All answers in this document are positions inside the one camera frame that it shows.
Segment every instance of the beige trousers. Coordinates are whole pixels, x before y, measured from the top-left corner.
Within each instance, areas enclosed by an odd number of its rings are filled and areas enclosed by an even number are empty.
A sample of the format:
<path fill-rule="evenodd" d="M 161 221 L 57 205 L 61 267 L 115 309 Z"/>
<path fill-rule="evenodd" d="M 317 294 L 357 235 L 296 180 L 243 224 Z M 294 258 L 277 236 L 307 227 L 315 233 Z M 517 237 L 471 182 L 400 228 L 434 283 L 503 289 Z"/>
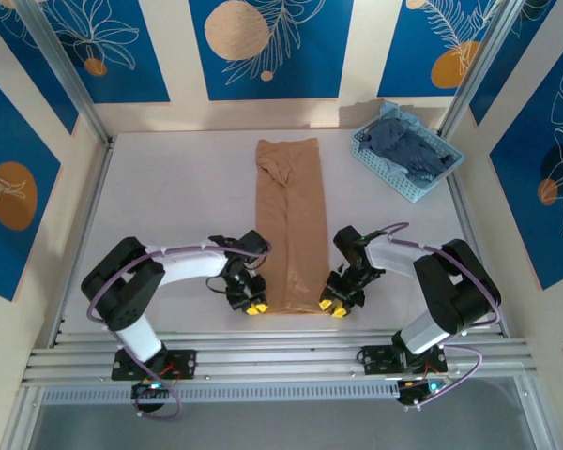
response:
<path fill-rule="evenodd" d="M 267 312 L 321 313 L 329 275 L 319 142 L 259 141 L 256 229 L 273 250 L 260 269 Z"/>

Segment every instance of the wall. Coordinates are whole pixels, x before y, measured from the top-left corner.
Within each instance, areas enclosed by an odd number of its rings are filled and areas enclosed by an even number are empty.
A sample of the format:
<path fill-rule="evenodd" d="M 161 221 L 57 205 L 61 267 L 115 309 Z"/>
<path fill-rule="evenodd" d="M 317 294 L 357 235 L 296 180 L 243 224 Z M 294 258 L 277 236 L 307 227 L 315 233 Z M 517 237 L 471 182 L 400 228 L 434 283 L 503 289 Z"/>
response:
<path fill-rule="evenodd" d="M 116 131 L 358 127 L 379 111 L 377 91 L 402 3 L 355 0 L 338 98 L 209 101 L 189 3 L 142 0 L 171 102 L 101 104 L 98 111 Z M 416 107 L 434 127 L 451 99 L 393 101 Z"/>
<path fill-rule="evenodd" d="M 563 280 L 541 289 L 489 158 L 562 52 L 563 0 L 557 0 L 479 127 L 467 113 L 452 141 L 467 156 L 460 174 L 485 261 L 503 294 L 511 332 L 527 339 L 563 430 Z"/>
<path fill-rule="evenodd" d="M 47 92 L 46 80 L 53 75 L 38 60 L 30 60 L 32 44 L 4 3 L 0 0 L 0 33 L 39 90 Z M 376 116 L 380 97 L 408 105 L 426 125 L 436 127 L 499 3 L 39 4 L 103 120 L 116 134 L 355 128 Z M 70 122 L 64 112 L 58 113 L 64 123 Z"/>
<path fill-rule="evenodd" d="M 0 297 L 0 442 L 44 313 L 59 298 L 97 141 L 83 120 L 72 134 L 0 38 L 0 89 L 60 162 L 60 171 L 12 301 Z M 4 124 L 6 132 L 14 132 Z"/>

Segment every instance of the blue plastic basket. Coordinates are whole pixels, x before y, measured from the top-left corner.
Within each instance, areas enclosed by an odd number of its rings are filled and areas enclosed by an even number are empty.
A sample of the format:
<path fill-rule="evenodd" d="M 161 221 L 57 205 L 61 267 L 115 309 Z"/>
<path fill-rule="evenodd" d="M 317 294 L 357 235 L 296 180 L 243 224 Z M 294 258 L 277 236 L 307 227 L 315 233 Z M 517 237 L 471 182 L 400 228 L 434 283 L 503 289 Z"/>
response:
<path fill-rule="evenodd" d="M 390 174 L 388 164 L 371 150 L 359 150 L 360 143 L 363 139 L 363 136 L 365 135 L 365 129 L 378 119 L 373 120 L 366 126 L 361 127 L 357 130 L 357 132 L 353 136 L 353 155 L 355 156 L 355 158 L 362 162 L 365 166 L 367 166 L 373 173 L 375 173 L 377 176 L 382 178 L 389 185 L 403 194 L 406 199 L 408 199 L 412 203 L 415 203 L 430 190 L 432 190 L 434 186 L 440 183 L 440 181 L 446 178 L 452 171 L 454 171 L 464 161 L 465 156 L 452 145 L 448 144 L 445 140 L 424 127 L 418 121 L 416 116 L 409 114 L 408 112 L 402 112 L 398 109 L 397 105 L 388 105 L 388 103 L 389 102 L 387 102 L 387 105 L 385 105 L 385 109 L 388 109 L 388 107 L 390 107 L 391 114 L 383 114 L 380 116 L 380 118 L 384 118 L 389 115 L 392 117 L 400 118 L 401 120 L 409 119 L 404 120 L 404 122 L 408 125 L 408 128 L 421 136 L 433 148 L 437 155 L 439 155 L 441 158 L 451 155 L 455 159 L 455 162 L 434 180 L 430 181 L 428 184 L 421 183 L 418 186 L 403 174 Z"/>

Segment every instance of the cable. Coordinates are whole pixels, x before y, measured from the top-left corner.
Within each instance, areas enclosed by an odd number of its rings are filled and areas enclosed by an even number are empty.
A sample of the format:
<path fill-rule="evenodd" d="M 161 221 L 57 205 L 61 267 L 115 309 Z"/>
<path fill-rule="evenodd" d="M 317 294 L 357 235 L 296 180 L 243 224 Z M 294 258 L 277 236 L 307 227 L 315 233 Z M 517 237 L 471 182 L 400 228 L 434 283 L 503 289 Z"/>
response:
<path fill-rule="evenodd" d="M 173 248 L 166 248 L 164 250 L 153 251 L 151 253 L 146 253 L 145 255 L 142 255 L 141 257 L 136 258 L 135 260 L 127 263 L 125 266 L 123 266 L 121 269 L 119 269 L 108 281 L 106 281 L 106 283 L 104 283 L 104 285 L 99 289 L 99 291 L 96 293 L 96 295 L 94 295 L 94 298 L 92 298 L 92 300 L 90 301 L 90 305 L 87 307 L 87 311 L 86 311 L 85 315 L 87 316 L 87 318 L 90 321 L 105 325 L 106 323 L 103 319 L 96 317 L 94 315 L 94 309 L 96 308 L 96 304 L 98 303 L 100 298 L 102 298 L 102 296 L 109 289 L 111 289 L 111 287 L 121 277 L 123 277 L 123 275 L 126 274 L 130 269 L 132 269 L 136 265 L 138 265 L 138 264 L 140 264 L 140 263 L 142 263 L 142 262 L 144 262 L 144 261 L 146 261 L 150 258 L 164 257 L 164 256 L 169 256 L 169 255 L 179 255 L 179 254 L 183 254 L 183 253 L 191 253 L 191 252 L 196 252 L 196 251 L 215 251 L 215 252 L 219 252 L 219 253 L 229 252 L 229 253 L 235 253 L 237 255 L 252 256 L 252 257 L 260 258 L 260 257 L 267 256 L 271 252 L 271 245 L 269 243 L 267 243 L 267 251 L 264 252 L 264 253 L 253 253 L 251 251 L 245 251 L 245 250 L 241 250 L 239 248 L 217 247 L 217 246 L 173 247 Z M 133 407 L 134 407 L 136 413 L 138 414 L 138 416 L 143 416 L 143 417 L 146 417 L 146 418 L 149 418 L 149 419 L 152 419 L 152 420 L 172 420 L 172 419 L 177 418 L 181 414 L 181 410 L 182 410 L 182 400 L 181 400 L 181 396 L 177 392 L 177 389 L 175 389 L 173 386 L 171 386 L 169 383 L 167 383 L 165 380 L 163 380 L 157 373 L 155 373 L 150 368 L 148 368 L 144 364 L 144 362 L 140 361 L 140 359 L 135 355 L 135 353 L 125 345 L 125 342 L 123 342 L 123 340 L 121 339 L 121 337 L 119 337 L 119 335 L 117 333 L 115 333 L 114 331 L 111 331 L 111 334 L 114 336 L 114 338 L 116 339 L 118 344 L 121 346 L 121 348 L 125 349 L 125 351 L 129 355 L 131 360 L 136 365 L 138 365 L 138 367 L 141 368 L 153 380 L 158 382 L 161 387 L 164 387 L 165 389 L 167 389 L 167 391 L 169 391 L 171 396 L 175 399 L 177 409 L 175 410 L 175 412 L 173 414 L 156 416 L 156 415 L 144 414 L 139 408 L 139 402 L 138 402 L 139 399 L 136 398 L 134 403 L 133 403 Z"/>
<path fill-rule="evenodd" d="M 357 362 L 359 364 L 361 364 L 362 366 L 368 366 L 369 364 L 373 364 L 375 361 L 370 361 L 369 363 L 367 361 L 365 361 L 365 358 L 363 357 L 364 351 L 359 350 L 357 353 Z"/>
<path fill-rule="evenodd" d="M 173 369 L 173 368 L 175 368 L 175 364 L 169 363 L 169 366 L 167 366 L 165 369 L 163 369 L 163 370 L 160 372 L 159 375 L 162 377 L 165 373 L 167 373 L 169 370 L 171 370 L 171 369 Z"/>
<path fill-rule="evenodd" d="M 242 265 L 244 265 L 244 268 L 247 269 L 247 270 L 257 270 L 257 269 L 260 269 L 263 266 L 265 261 L 266 261 L 266 256 L 255 266 L 249 266 L 249 265 L 246 265 L 244 263 L 242 263 Z"/>
<path fill-rule="evenodd" d="M 216 277 L 206 277 L 205 280 L 205 285 L 206 287 L 212 292 L 212 293 L 222 293 L 223 295 L 229 295 L 230 297 L 245 297 L 246 294 L 243 292 L 227 292 L 227 291 L 222 291 L 221 289 L 217 289 L 217 288 L 213 288 L 211 287 L 209 283 L 209 281 L 213 278 L 219 278 L 220 276 L 216 276 Z M 253 297 L 256 297 L 258 295 L 263 295 L 265 293 L 265 291 L 260 291 L 258 293 L 253 294 Z"/>

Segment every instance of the purple cable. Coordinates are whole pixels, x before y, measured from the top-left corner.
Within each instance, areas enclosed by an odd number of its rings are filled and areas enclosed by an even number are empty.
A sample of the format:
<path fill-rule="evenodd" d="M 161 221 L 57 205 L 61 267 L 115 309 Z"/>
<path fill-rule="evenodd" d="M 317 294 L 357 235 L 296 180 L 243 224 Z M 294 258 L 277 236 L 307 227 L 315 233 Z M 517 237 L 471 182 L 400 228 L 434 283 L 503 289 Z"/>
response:
<path fill-rule="evenodd" d="M 407 247 L 411 247 L 411 248 L 420 248 L 422 250 L 430 251 L 432 253 L 435 253 L 435 254 L 441 256 L 442 258 L 446 259 L 449 263 L 451 263 L 452 265 L 457 267 L 461 271 L 461 273 L 463 273 L 463 275 L 465 275 L 467 278 L 469 278 L 469 280 L 484 295 L 484 297 L 488 301 L 488 304 L 490 305 L 493 312 L 495 313 L 495 317 L 492 320 L 485 321 L 485 322 L 473 323 L 470 326 L 470 328 L 474 328 L 474 327 L 478 327 L 478 326 L 485 326 L 485 325 L 492 325 L 492 324 L 500 322 L 500 318 L 501 318 L 500 307 L 496 303 L 496 300 L 492 297 L 492 295 L 490 294 L 490 291 L 488 291 L 488 289 L 482 284 L 482 282 L 479 281 L 479 279 L 475 275 L 473 275 L 471 273 L 471 271 L 469 269 L 467 269 L 464 265 L 462 265 L 455 258 L 450 256 L 446 251 L 441 250 L 439 248 L 425 246 L 425 245 L 417 244 L 417 243 L 411 242 L 411 241 L 404 241 L 402 239 L 394 239 L 394 237 L 393 237 L 394 233 L 397 233 L 401 230 L 404 230 L 408 226 L 409 226 L 408 222 L 398 222 L 398 223 L 394 223 L 392 225 L 388 225 L 387 227 L 382 228 L 380 230 L 380 232 L 388 232 L 388 240 L 389 240 L 389 242 L 391 242 L 393 244 L 398 244 L 398 245 L 401 245 L 401 246 L 407 246 Z M 454 338 L 454 337 L 448 337 L 447 339 L 444 340 L 444 342 L 448 342 L 452 338 Z M 452 389 L 454 389 L 458 385 L 464 383 L 466 380 L 471 378 L 471 376 L 474 373 L 476 373 L 476 371 L 481 366 L 481 363 L 483 361 L 483 355 L 480 352 L 478 352 L 477 350 L 472 349 L 471 347 L 464 347 L 464 346 L 454 345 L 454 344 L 444 344 L 444 345 L 445 345 L 445 347 L 450 347 L 450 348 L 455 349 L 455 350 L 462 350 L 464 352 L 474 353 L 478 356 L 478 362 L 476 363 L 476 365 L 474 365 L 471 368 L 471 370 L 469 370 L 467 373 L 465 373 L 465 375 L 463 377 L 461 377 L 460 380 L 458 380 L 458 381 L 452 383 L 450 386 L 444 388 L 437 395 L 430 397 L 427 400 L 424 400 L 424 401 L 418 403 L 417 405 L 411 406 L 411 408 L 420 408 L 421 406 L 426 405 L 429 402 L 436 400 L 437 398 L 440 398 L 441 396 L 446 394 L 448 391 L 451 391 Z"/>
<path fill-rule="evenodd" d="M 479 369 L 479 367 L 481 366 L 482 361 L 484 360 L 483 355 L 481 354 L 481 352 L 478 352 L 476 349 L 472 349 L 471 347 L 464 347 L 462 345 L 453 345 L 453 344 L 446 344 L 445 347 L 450 347 L 452 349 L 455 350 L 462 350 L 464 352 L 470 352 L 470 353 L 474 353 L 478 356 L 478 362 L 476 363 L 476 365 L 474 365 L 471 370 L 469 370 L 467 373 L 465 373 L 465 375 L 463 377 L 461 377 L 459 380 L 457 380 L 456 382 L 453 382 L 451 385 L 445 387 L 443 390 L 441 390 L 440 392 L 438 392 L 438 394 L 436 394 L 433 397 L 428 398 L 427 400 L 423 400 L 420 403 L 410 406 L 408 408 L 421 408 L 424 405 L 427 405 L 428 403 L 430 403 L 431 401 L 436 400 L 437 398 L 440 398 L 442 396 L 444 396 L 447 392 L 451 391 L 452 389 L 454 389 L 455 387 L 463 384 L 464 382 L 466 382 L 469 378 L 471 378 L 473 376 L 474 373 L 476 373 L 476 371 Z"/>
<path fill-rule="evenodd" d="M 92 322 L 104 324 L 103 319 L 96 317 L 93 314 L 94 309 L 96 308 L 96 304 L 98 303 L 100 298 L 102 298 L 102 296 L 109 289 L 111 289 L 111 287 L 115 284 L 115 282 L 118 279 L 120 279 L 121 277 L 123 277 L 123 275 L 126 274 L 130 269 L 132 269 L 133 267 L 135 267 L 139 263 L 142 263 L 145 260 L 148 260 L 150 258 L 159 257 L 159 256 L 162 257 L 162 256 L 169 256 L 169 255 L 177 255 L 177 254 L 182 254 L 182 253 L 190 253 L 190 252 L 193 252 L 193 251 L 216 251 L 216 252 L 219 252 L 219 253 L 229 252 L 229 253 L 235 253 L 235 254 L 243 255 L 243 256 L 252 256 L 252 257 L 260 258 L 260 257 L 267 256 L 271 252 L 271 245 L 269 243 L 267 243 L 267 246 L 268 246 L 268 249 L 264 253 L 253 253 L 253 252 L 244 251 L 244 250 L 241 250 L 241 249 L 238 249 L 238 248 L 217 247 L 217 246 L 174 247 L 174 248 L 166 248 L 163 251 L 159 250 L 159 251 L 153 251 L 152 253 L 147 253 L 145 255 L 142 255 L 139 258 L 136 258 L 132 262 L 129 262 L 125 266 L 123 266 L 106 283 L 104 283 L 104 285 L 99 289 L 99 291 L 96 293 L 96 295 L 94 295 L 94 298 L 92 298 L 92 301 L 90 302 L 89 307 L 87 307 L 86 316 Z M 173 414 L 156 416 L 156 415 L 150 415 L 150 414 L 143 414 L 142 411 L 140 411 L 139 404 L 138 404 L 138 401 L 139 401 L 139 396 L 138 396 L 136 398 L 134 404 L 133 404 L 133 407 L 135 408 L 135 411 L 138 413 L 138 415 L 143 416 L 143 417 L 147 417 L 147 418 L 153 419 L 153 420 L 172 420 L 172 419 L 177 418 L 181 414 L 181 410 L 182 410 L 182 400 L 181 400 L 181 396 L 179 395 L 177 390 L 171 384 L 169 384 L 165 380 L 163 380 L 157 373 L 150 370 L 142 361 L 140 361 L 140 359 L 135 355 L 135 353 L 125 345 L 125 342 L 123 342 L 123 340 L 121 339 L 121 337 L 119 337 L 119 335 L 117 333 L 111 331 L 111 334 L 114 336 L 114 338 L 119 343 L 119 345 L 123 349 L 125 349 L 125 351 L 129 355 L 129 357 L 133 360 L 133 362 L 135 364 L 137 364 L 147 375 L 152 377 L 153 380 L 156 380 L 158 383 L 160 383 L 160 385 L 162 387 L 164 387 L 165 389 L 167 389 L 167 391 L 169 391 L 169 393 L 175 398 L 177 410 Z"/>
<path fill-rule="evenodd" d="M 496 300 L 492 297 L 492 294 L 490 293 L 490 291 L 488 291 L 488 289 L 483 285 L 483 283 L 481 281 L 479 281 L 479 279 L 475 275 L 473 275 L 469 269 L 467 269 L 464 265 L 462 265 L 455 258 L 450 256 L 444 250 L 441 250 L 439 248 L 430 247 L 430 246 L 421 245 L 421 244 L 418 244 L 416 242 L 404 241 L 402 239 L 394 239 L 394 237 L 393 237 L 394 233 L 399 232 L 400 230 L 404 230 L 408 226 L 409 226 L 408 222 L 399 222 L 399 223 L 394 223 L 392 225 L 388 225 L 387 227 L 383 228 L 380 231 L 385 232 L 385 231 L 393 228 L 394 230 L 392 230 L 391 232 L 388 233 L 389 242 L 391 242 L 393 244 L 399 244 L 401 246 L 407 246 L 407 247 L 411 247 L 411 248 L 419 248 L 419 249 L 422 249 L 422 250 L 425 250 L 425 251 L 430 251 L 432 253 L 440 255 L 442 258 L 444 258 L 449 263 L 451 263 L 456 268 L 458 268 L 463 275 L 465 275 L 467 278 L 469 278 L 469 280 L 476 286 L 476 288 L 479 289 L 479 291 L 486 298 L 486 301 L 488 302 L 488 304 L 490 305 L 490 307 L 492 308 L 492 310 L 495 314 L 495 317 L 493 319 L 491 319 L 490 321 L 473 323 L 473 324 L 471 324 L 470 328 L 474 328 L 474 327 L 478 327 L 478 326 L 494 325 L 496 323 L 499 323 L 500 318 L 501 318 L 501 313 L 500 313 L 500 308 L 499 308 L 498 304 L 496 303 Z"/>

